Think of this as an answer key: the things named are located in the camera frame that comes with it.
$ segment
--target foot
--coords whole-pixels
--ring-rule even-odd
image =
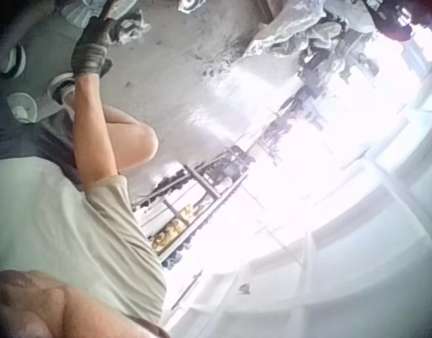
[[[107,58],[102,66],[100,78],[104,77],[111,67],[113,67],[113,62]],[[47,87],[47,95],[60,106],[64,104],[64,98],[73,92],[75,92],[75,80],[72,73],[55,76]]]

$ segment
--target concrete floor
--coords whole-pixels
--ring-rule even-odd
[[[160,140],[157,156],[127,173],[133,199],[180,163],[195,165],[257,130],[298,86],[294,58],[236,61],[262,22],[256,1],[209,0],[190,15],[177,11],[177,2],[141,2],[152,29],[142,40],[112,47],[114,66],[101,83],[104,103],[148,123]],[[31,94],[40,118],[56,112],[46,88],[70,71],[79,35],[58,14],[33,27],[23,40],[26,70],[6,82],[6,92]]]

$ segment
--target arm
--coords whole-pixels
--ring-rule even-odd
[[[75,99],[74,152],[86,190],[102,178],[117,175],[117,167],[103,115],[97,74],[76,77]]]

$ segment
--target person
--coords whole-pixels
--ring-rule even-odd
[[[149,161],[158,140],[99,95],[113,25],[92,18],[74,77],[53,81],[67,109],[24,125],[0,94],[0,328],[9,337],[168,337],[158,327],[162,267],[118,174]]]

